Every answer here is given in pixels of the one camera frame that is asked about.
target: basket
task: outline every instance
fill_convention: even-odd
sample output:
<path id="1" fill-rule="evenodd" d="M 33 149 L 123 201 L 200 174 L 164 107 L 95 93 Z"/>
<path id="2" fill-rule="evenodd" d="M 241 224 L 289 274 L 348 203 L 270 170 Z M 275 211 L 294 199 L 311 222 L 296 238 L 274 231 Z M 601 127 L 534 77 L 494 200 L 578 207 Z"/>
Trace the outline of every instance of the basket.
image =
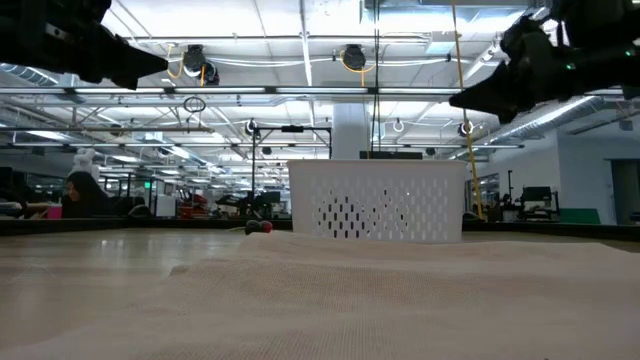
<path id="1" fill-rule="evenodd" d="M 293 230 L 333 238 L 461 241 L 465 163 L 288 162 Z"/>

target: table surface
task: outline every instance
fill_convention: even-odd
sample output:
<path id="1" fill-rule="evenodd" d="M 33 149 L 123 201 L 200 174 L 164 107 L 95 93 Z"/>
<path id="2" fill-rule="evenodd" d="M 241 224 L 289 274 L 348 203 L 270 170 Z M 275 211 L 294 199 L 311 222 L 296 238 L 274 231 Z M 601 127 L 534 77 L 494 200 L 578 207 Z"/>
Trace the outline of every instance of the table surface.
<path id="1" fill-rule="evenodd" d="M 49 339 L 108 316 L 171 269 L 230 254 L 244 238 L 222 230 L 125 229 L 0 238 L 0 350 Z M 465 242 L 593 240 L 464 233 Z M 603 242 L 640 252 L 640 244 Z"/>

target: pink object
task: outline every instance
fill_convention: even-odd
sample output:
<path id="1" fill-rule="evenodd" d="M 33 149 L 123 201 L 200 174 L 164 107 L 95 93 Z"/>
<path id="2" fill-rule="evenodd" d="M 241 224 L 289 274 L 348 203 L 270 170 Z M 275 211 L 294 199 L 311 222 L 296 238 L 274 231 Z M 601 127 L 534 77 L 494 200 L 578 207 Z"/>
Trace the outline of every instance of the pink object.
<path id="1" fill-rule="evenodd" d="M 62 219 L 62 206 L 52 205 L 47 211 L 47 219 Z"/>

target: white column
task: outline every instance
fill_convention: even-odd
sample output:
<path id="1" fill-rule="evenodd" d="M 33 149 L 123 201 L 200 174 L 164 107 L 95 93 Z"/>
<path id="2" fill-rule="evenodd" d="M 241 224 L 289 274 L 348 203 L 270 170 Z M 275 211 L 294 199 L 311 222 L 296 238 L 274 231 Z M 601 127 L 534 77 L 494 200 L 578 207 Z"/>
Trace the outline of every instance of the white column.
<path id="1" fill-rule="evenodd" d="M 360 151 L 369 148 L 371 119 L 365 105 L 335 104 L 333 106 L 333 156 L 335 160 L 357 160 Z"/>

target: small red ball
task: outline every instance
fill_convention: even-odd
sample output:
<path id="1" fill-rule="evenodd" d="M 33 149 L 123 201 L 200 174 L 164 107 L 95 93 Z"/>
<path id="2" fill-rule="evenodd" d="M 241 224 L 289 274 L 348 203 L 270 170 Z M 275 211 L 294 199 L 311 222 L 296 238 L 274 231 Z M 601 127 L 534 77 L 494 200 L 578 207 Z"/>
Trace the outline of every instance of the small red ball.
<path id="1" fill-rule="evenodd" d="M 266 233 L 270 233 L 271 230 L 273 230 L 273 224 L 268 222 L 268 221 L 263 221 L 262 222 L 262 231 L 264 231 Z"/>

